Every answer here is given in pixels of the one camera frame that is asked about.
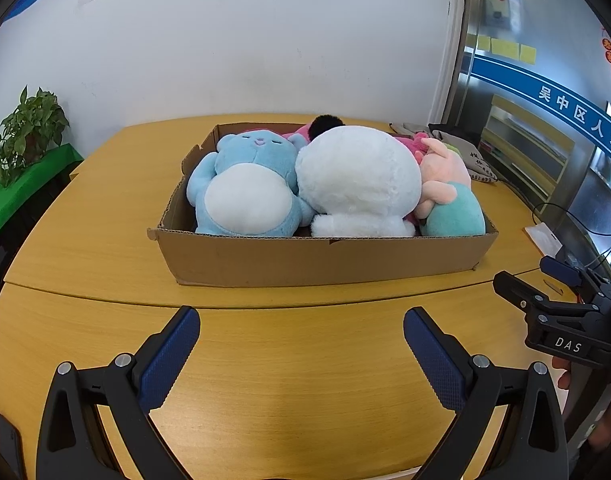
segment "blue banner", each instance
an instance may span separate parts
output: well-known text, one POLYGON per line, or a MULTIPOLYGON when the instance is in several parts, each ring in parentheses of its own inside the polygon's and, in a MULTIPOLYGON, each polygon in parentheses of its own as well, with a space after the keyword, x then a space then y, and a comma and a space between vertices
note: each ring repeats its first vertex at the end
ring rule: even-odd
POLYGON ((611 158, 611 117, 572 90, 524 68, 478 54, 474 56, 472 75, 550 112, 611 158))

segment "pig plush ear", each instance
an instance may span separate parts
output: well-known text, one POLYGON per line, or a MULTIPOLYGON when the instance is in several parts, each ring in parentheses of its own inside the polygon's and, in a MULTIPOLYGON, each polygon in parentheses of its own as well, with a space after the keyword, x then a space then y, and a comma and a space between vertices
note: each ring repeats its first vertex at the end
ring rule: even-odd
POLYGON ((301 134, 290 135, 287 137, 287 140, 294 144, 297 152, 300 151, 301 148, 304 148, 307 144, 307 140, 305 140, 305 137, 303 137, 301 134))
POLYGON ((225 147, 231 142, 231 140, 234 139, 234 137, 236 137, 236 135, 234 134, 229 134, 224 137, 221 137, 221 139, 219 140, 219 142, 216 145, 217 152, 222 152, 225 149, 225 147))
POLYGON ((421 139, 421 142, 425 144, 430 150, 435 152, 437 155, 440 155, 444 158, 447 158, 450 154, 450 150, 448 149, 448 147, 438 139, 433 139, 432 137, 429 137, 428 139, 421 139))

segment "yellow table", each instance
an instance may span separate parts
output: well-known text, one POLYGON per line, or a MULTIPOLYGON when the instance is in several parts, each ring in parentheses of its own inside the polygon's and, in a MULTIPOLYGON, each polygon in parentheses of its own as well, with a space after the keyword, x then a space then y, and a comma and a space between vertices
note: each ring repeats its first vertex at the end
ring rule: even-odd
MULTIPOLYGON (((468 351, 499 365, 540 358, 523 344, 521 313, 490 283, 506 269, 556 296, 534 270, 540 255, 522 232, 530 211, 501 184, 473 185, 500 231, 476 270, 317 287, 176 284, 146 229, 158 223, 186 153, 218 123, 310 119, 237 115, 132 126, 77 168, 16 256, 0 296, 0 412, 21 431, 30 480, 58 363, 93 367, 135 351, 170 319, 166 306, 198 307, 202 332, 152 418, 186 468, 210 480, 365 479, 420 465, 451 413, 403 339, 412 306, 425 306, 468 351)), ((557 298, 573 301, 569 292, 557 298)), ((483 465, 502 411, 467 479, 483 465)), ((111 417, 106 422, 127 475, 138 479, 111 417)))
MULTIPOLYGON (((543 288, 538 271, 524 279, 543 288)), ((439 404, 403 338, 403 316, 417 305, 469 352, 498 365, 544 359, 524 346, 522 313, 496 297, 490 283, 371 303, 201 309, 199 342, 152 418, 194 478, 364 479, 418 466, 452 413, 439 404)), ((4 286, 0 412, 21 432, 30 480, 58 364, 105 365, 136 351, 172 314, 4 286)), ((483 466, 501 416, 467 478, 483 466)), ((109 426, 126 474, 138 478, 109 426)))
MULTIPOLYGON (((215 124, 305 123, 294 115, 192 118, 122 130, 80 167, 21 248, 6 282, 37 290, 119 303, 160 306, 278 307, 401 298, 538 268, 539 253, 522 229, 530 211, 503 184, 475 182, 474 192, 499 237, 476 270, 373 282, 290 288, 180 286, 158 245, 146 236, 181 177, 180 163, 215 124)), ((387 130, 386 124, 366 123, 387 130)))

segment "bear's white belly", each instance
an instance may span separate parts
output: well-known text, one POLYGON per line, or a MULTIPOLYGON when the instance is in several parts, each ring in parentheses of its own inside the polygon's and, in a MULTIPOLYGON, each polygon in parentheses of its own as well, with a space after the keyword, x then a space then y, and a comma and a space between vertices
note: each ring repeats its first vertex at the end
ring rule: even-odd
POLYGON ((205 210, 224 229, 258 235, 278 227, 292 209, 292 190, 283 177, 258 164, 242 163, 212 179, 205 210))

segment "yellow sticky note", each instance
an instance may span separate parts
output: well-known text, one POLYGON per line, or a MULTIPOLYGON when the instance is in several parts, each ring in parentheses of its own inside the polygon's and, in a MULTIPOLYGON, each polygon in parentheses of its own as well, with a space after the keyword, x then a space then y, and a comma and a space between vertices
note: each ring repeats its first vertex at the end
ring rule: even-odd
POLYGON ((537 50, 533 46, 521 45, 521 57, 524 63, 534 65, 537 63, 537 50))
POLYGON ((509 57, 510 59, 519 59, 519 44, 514 43, 514 41, 492 38, 492 54, 509 57))
POLYGON ((479 36, 479 40, 476 42, 476 48, 478 50, 484 50, 486 52, 490 51, 490 37, 489 36, 479 36))

